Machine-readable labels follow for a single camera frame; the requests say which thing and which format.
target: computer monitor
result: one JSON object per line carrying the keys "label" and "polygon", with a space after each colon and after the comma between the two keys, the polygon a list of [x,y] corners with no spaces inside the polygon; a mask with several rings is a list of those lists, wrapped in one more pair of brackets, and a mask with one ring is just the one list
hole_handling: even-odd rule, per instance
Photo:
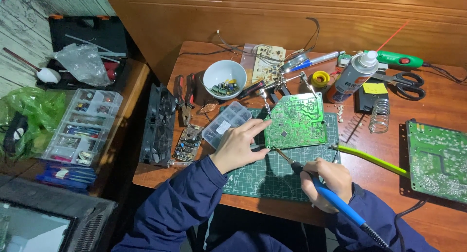
{"label": "computer monitor", "polygon": [[0,176],[0,252],[92,252],[113,201]]}

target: red power switch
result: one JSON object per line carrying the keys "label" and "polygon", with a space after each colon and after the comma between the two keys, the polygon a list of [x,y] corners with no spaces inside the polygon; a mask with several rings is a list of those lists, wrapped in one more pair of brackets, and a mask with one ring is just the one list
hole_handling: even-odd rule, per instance
{"label": "red power switch", "polygon": [[399,60],[399,63],[402,64],[402,65],[409,64],[409,63],[410,63],[410,59],[408,59],[408,58],[401,58],[401,59]]}

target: hand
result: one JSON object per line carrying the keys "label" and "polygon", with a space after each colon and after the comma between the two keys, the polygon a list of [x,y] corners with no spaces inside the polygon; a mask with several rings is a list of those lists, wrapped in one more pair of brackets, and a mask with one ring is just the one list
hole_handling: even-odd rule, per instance
{"label": "hand", "polygon": [[250,119],[237,128],[230,128],[222,136],[217,151],[210,155],[214,165],[222,174],[264,159],[269,149],[258,152],[250,150],[253,137],[272,123],[272,120]]}
{"label": "hand", "polygon": [[308,162],[303,168],[303,172],[300,173],[302,189],[310,201],[324,212],[334,214],[338,210],[318,194],[310,175],[305,171],[318,173],[331,191],[335,192],[345,203],[349,203],[350,198],[352,198],[352,177],[346,167],[318,157],[314,161]]}

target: white bowl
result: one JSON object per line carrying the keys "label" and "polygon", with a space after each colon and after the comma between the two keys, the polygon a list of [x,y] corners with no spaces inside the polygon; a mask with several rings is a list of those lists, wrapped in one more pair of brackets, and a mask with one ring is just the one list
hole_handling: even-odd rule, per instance
{"label": "white bowl", "polygon": [[[226,80],[237,80],[238,91],[227,96],[219,96],[211,92],[211,88]],[[209,94],[220,100],[230,100],[237,97],[247,83],[247,73],[242,65],[231,60],[220,60],[207,68],[203,76],[203,84]]]}

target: white spray can cap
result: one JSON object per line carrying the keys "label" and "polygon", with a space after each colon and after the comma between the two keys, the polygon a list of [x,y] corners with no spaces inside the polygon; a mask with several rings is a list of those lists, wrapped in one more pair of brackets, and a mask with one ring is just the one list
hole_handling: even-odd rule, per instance
{"label": "white spray can cap", "polygon": [[368,68],[373,67],[376,63],[378,63],[377,56],[377,52],[369,51],[359,58],[360,64]]}

